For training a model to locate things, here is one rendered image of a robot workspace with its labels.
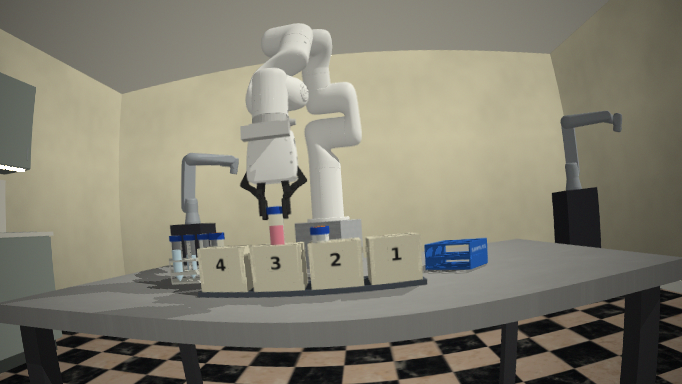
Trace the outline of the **white tube rack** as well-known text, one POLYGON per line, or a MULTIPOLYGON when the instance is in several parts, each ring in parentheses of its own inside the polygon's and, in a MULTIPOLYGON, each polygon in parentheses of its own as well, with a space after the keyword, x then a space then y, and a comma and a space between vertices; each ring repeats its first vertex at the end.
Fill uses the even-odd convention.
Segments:
MULTIPOLYGON (((184 272, 173 272, 174 269, 171 270, 171 262, 190 262, 190 261, 198 261, 197 257, 196 258, 191 258, 191 259, 186 259, 183 258, 184 260, 172 260, 169 259, 169 266, 170 266, 170 274, 171 276, 178 276, 178 275, 196 275, 199 274, 199 268, 198 270, 187 270, 185 269, 184 272), (171 272, 172 271, 172 272, 171 272), (190 272, 191 271, 191 272, 190 272)), ((171 279, 172 285, 176 284, 194 284, 194 283, 201 283, 200 277, 196 277, 195 279, 193 278, 183 278, 182 281, 178 281, 177 278, 171 279), (184 282, 185 281, 185 282, 184 282), (191 282, 192 281, 192 282, 191 282)))

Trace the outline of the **cream bucket adapter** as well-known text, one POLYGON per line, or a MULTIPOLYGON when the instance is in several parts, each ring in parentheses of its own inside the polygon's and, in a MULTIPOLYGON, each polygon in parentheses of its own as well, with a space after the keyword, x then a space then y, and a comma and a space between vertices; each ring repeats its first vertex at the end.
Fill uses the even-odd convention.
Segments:
POLYGON ((249 251, 254 292, 305 290, 308 275, 304 242, 258 244, 249 251))
POLYGON ((202 292, 248 292, 253 288, 249 246, 197 249, 202 292))
POLYGON ((364 286, 363 247, 355 239, 308 243, 312 290, 364 286))
POLYGON ((367 266, 371 285, 423 279, 421 234, 410 232, 384 238, 371 237, 374 238, 369 240, 365 237, 366 252, 370 249, 367 266))

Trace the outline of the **blue tube rack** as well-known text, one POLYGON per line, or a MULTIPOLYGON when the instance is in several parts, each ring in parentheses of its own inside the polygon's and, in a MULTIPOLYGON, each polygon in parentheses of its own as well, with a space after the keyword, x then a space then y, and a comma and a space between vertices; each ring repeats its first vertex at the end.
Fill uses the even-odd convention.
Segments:
POLYGON ((487 238, 444 240, 435 242, 439 244, 426 244, 425 267, 426 270, 471 270, 488 263, 487 238), (461 241, 463 240, 463 241, 461 241), (460 243, 459 241, 463 242, 460 243), (458 242, 458 243, 457 243, 458 242), (445 245, 469 244, 469 251, 446 252, 445 245), (429 246, 429 247, 428 247, 429 246), (463 254, 456 254, 463 253, 463 254), (468 256, 469 255, 469 256, 468 256), (440 257, 433 257, 440 256, 440 257), (444 260, 444 261, 441 261, 444 260), (469 260, 464 262, 446 262, 446 260, 469 260), (436 268, 432 268, 436 267, 436 268))

